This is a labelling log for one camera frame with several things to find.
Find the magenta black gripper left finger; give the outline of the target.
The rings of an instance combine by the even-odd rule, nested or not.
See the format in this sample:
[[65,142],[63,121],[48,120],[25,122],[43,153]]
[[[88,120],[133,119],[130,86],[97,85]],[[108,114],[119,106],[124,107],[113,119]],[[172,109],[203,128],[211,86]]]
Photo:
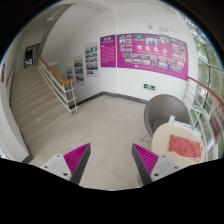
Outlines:
[[62,155],[56,154],[49,159],[41,168],[56,176],[78,185],[91,154],[90,144],[84,144]]

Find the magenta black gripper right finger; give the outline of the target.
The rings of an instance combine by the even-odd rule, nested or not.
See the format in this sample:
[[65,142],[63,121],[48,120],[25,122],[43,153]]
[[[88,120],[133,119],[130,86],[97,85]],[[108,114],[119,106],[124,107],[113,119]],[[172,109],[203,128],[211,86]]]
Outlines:
[[143,185],[148,185],[180,169],[167,155],[159,156],[135,143],[132,144],[132,156]]

